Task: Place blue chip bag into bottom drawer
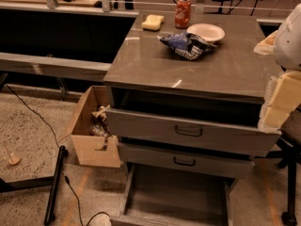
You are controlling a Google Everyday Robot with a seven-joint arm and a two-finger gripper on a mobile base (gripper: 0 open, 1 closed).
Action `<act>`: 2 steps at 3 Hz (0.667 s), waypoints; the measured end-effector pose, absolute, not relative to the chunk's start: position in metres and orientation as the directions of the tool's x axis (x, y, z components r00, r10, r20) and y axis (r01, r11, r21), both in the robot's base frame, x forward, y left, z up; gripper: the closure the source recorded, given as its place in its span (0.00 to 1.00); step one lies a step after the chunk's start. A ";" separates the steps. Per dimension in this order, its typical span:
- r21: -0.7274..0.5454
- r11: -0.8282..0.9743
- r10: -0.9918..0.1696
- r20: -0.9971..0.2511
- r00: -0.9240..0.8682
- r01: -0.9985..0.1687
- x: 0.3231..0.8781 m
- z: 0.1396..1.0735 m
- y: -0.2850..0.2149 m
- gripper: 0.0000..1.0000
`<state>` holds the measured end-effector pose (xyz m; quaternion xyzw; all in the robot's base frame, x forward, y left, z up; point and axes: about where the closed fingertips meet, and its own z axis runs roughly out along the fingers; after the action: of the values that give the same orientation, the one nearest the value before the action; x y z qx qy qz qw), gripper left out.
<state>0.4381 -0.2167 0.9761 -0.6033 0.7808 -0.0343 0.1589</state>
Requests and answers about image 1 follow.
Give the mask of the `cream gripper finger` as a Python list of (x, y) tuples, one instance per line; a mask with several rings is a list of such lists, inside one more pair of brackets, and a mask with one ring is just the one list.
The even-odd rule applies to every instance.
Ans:
[(268, 134), (277, 132), (300, 105), (301, 72), (287, 71), (272, 76), (264, 94), (258, 128)]
[(269, 36), (267, 36), (264, 40), (259, 42), (254, 47), (254, 52), (264, 56), (272, 55), (274, 53), (276, 34), (277, 31), (274, 31)]

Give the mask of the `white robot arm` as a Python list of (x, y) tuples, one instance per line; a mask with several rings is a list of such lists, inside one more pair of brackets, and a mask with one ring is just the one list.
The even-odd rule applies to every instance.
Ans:
[(275, 133), (301, 105), (301, 5), (294, 8), (277, 31), (258, 43), (254, 52), (273, 55), (284, 70), (270, 78), (258, 122), (264, 133)]

